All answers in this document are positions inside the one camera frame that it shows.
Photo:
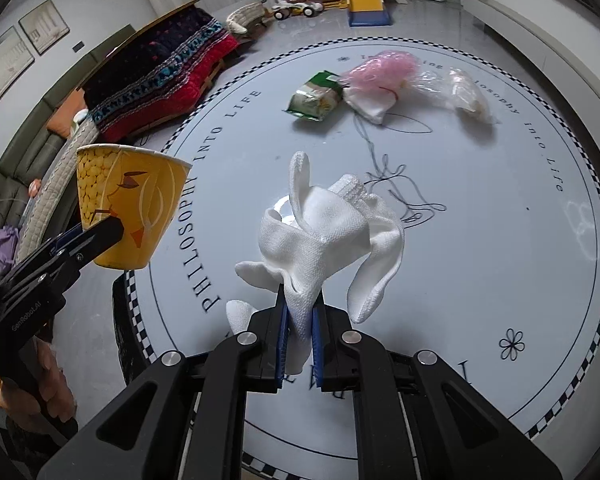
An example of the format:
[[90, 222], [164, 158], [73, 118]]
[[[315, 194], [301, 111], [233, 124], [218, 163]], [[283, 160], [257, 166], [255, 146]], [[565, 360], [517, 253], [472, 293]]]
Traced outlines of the person's left hand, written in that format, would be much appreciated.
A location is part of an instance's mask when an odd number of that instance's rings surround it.
[[[58, 366], [52, 346], [35, 338], [38, 364], [43, 373], [38, 378], [38, 393], [44, 401], [48, 414], [61, 422], [68, 422], [76, 414], [76, 400], [67, 384], [67, 379]], [[30, 393], [2, 381], [0, 407], [20, 428], [37, 434], [44, 434], [41, 408]]]

